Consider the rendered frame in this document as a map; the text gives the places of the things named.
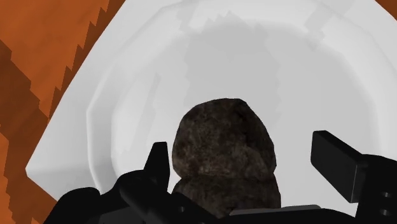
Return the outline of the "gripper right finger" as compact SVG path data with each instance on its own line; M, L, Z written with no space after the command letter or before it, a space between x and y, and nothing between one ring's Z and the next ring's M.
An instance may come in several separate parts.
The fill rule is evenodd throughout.
M397 224L397 161L362 154L326 130L312 135L310 162L349 203L359 224Z

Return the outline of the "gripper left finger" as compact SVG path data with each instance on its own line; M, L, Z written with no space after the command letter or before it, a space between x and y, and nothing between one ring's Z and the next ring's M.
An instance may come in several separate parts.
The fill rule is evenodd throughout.
M218 224L205 209L180 193L169 193L167 143L155 142L144 169L122 174L100 194L94 187L65 193L44 224Z

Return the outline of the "dark brown rough rock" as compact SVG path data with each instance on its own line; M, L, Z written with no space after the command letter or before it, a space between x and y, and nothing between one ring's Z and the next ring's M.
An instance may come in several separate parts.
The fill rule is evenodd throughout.
M172 165L182 193L218 218L235 209L278 209L274 144L266 127L242 99L194 106L181 119Z

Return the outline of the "white toilet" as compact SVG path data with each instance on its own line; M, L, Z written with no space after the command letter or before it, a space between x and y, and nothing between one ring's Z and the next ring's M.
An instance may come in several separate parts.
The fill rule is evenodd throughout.
M126 0L25 170L54 199L108 191L182 116L245 100L275 145L284 206L354 214L311 166L315 130L397 160L397 20L375 0Z

